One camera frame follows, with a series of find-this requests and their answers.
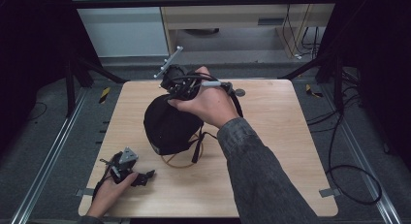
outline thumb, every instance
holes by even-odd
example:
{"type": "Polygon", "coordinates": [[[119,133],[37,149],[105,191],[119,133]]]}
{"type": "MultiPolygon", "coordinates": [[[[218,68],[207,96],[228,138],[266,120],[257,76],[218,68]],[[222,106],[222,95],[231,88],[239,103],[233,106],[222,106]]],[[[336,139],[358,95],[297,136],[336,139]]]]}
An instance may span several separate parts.
{"type": "Polygon", "coordinates": [[[175,107],[179,111],[183,111],[183,112],[187,111],[187,102],[188,101],[172,99],[172,100],[168,100],[168,102],[171,106],[175,107]]]}
{"type": "Polygon", "coordinates": [[[136,180],[137,176],[139,175],[139,173],[131,173],[129,174],[126,178],[124,178],[123,181],[121,181],[121,187],[123,189],[128,188],[133,182],[134,180],[136,180]]]}

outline right hand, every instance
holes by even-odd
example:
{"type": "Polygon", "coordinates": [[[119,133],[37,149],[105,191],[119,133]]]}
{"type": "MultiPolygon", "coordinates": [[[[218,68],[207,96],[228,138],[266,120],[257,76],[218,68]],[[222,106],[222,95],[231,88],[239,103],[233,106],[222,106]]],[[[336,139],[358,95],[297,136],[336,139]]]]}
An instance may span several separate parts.
{"type": "MultiPolygon", "coordinates": [[[[206,67],[196,72],[209,75],[206,67]]],[[[221,87],[200,87],[199,93],[193,100],[181,101],[172,99],[169,104],[179,111],[190,112],[202,121],[221,128],[231,119],[237,118],[238,113],[226,91],[221,87]]]]}

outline hand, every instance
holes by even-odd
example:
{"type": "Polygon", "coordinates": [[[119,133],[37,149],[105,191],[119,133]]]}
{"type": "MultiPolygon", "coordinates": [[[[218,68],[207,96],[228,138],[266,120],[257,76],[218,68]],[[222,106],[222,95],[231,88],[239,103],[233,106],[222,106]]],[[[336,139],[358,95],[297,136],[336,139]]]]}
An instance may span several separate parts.
{"type": "MultiPolygon", "coordinates": [[[[196,72],[209,75],[206,67],[196,72]]],[[[199,93],[193,100],[170,100],[169,104],[180,111],[190,112],[204,122],[221,128],[229,120],[237,118],[238,113],[230,96],[221,87],[200,87],[199,93]]]]}
{"type": "Polygon", "coordinates": [[[118,184],[111,177],[107,178],[99,188],[86,215],[102,218],[121,194],[136,180],[137,175],[138,173],[131,173],[118,184]]]}

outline left hand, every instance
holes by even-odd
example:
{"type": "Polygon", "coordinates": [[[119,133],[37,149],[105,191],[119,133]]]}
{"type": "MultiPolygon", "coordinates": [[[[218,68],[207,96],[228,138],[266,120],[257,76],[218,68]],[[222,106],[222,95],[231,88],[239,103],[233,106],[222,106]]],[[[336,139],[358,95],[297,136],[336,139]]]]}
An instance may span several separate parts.
{"type": "Polygon", "coordinates": [[[99,188],[86,215],[99,219],[102,218],[109,208],[111,208],[118,200],[121,194],[131,186],[138,175],[138,173],[131,173],[118,184],[116,184],[111,177],[107,178],[99,188]]]}

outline gray sleeve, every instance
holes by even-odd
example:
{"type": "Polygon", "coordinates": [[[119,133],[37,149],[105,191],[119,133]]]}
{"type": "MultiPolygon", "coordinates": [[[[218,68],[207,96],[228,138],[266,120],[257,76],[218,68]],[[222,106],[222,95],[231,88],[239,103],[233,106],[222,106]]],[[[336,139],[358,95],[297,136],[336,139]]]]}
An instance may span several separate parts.
{"type": "Polygon", "coordinates": [[[217,138],[227,158],[242,224],[320,223],[275,155],[245,119],[226,123],[217,138]]]}
{"type": "Polygon", "coordinates": [[[77,222],[78,224],[104,224],[97,217],[92,216],[81,216],[77,222]]]}

